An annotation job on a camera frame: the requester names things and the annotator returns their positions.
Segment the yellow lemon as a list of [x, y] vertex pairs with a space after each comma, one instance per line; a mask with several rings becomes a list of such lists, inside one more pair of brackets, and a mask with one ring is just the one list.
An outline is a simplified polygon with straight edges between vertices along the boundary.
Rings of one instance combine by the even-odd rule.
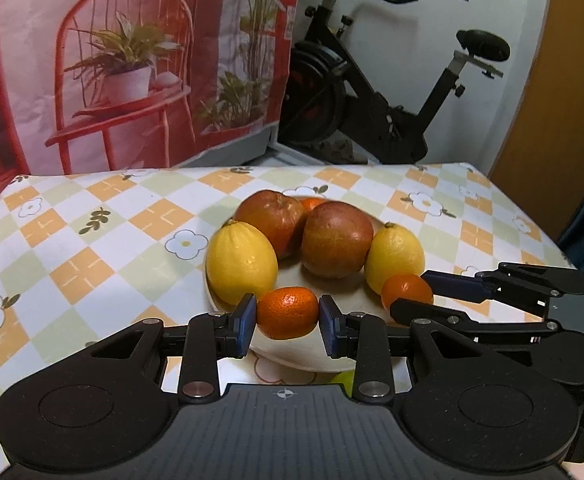
[[205, 259], [209, 288], [236, 306], [246, 294], [257, 299], [275, 289], [278, 258], [267, 237], [249, 223], [228, 220], [211, 238]]
[[424, 249], [410, 230], [386, 222], [375, 233], [365, 260], [365, 279], [377, 295], [388, 278], [397, 274], [421, 275], [424, 269]]

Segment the orange tangerine gripped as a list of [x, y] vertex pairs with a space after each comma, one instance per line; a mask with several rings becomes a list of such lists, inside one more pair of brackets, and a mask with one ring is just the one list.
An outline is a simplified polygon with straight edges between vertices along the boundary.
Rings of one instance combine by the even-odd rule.
[[301, 338], [318, 323], [316, 295], [306, 287], [282, 287], [267, 292], [257, 302], [260, 331], [273, 340]]

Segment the large red apple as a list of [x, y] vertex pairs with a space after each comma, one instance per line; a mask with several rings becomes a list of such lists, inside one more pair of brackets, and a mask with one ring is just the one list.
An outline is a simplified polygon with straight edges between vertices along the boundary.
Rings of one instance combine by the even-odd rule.
[[307, 217], [301, 264], [319, 278], [340, 280], [365, 264], [374, 230], [367, 214], [343, 202], [325, 202]]

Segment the small red apple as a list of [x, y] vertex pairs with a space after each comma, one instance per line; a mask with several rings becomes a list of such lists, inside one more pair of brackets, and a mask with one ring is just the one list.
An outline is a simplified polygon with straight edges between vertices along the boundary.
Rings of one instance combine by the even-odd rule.
[[292, 257], [301, 246], [306, 211], [294, 197], [271, 190], [258, 191], [243, 200], [233, 218], [262, 232], [279, 260]]

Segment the small orange tangerine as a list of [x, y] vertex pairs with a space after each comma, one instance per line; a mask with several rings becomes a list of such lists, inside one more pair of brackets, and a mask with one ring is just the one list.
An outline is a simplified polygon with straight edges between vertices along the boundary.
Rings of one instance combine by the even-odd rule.
[[312, 212], [316, 207], [327, 202], [325, 198], [322, 197], [305, 197], [299, 201], [306, 212]]

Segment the checkered floral tablecloth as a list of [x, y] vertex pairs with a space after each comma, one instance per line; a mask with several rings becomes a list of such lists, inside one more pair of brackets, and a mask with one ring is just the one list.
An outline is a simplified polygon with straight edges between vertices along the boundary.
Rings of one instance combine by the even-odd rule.
[[[466, 162], [426, 166], [127, 169], [14, 178], [0, 194], [0, 395], [143, 318], [205, 312], [213, 233], [260, 190], [350, 203], [420, 240], [431, 269], [567, 259]], [[7, 461], [0, 448], [0, 472]]]

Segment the printed pink backdrop cloth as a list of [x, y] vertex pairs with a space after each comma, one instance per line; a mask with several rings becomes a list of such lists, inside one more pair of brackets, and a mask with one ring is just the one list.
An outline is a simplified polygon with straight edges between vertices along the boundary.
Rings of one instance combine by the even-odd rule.
[[0, 0], [0, 193], [19, 176], [267, 150], [297, 0]]

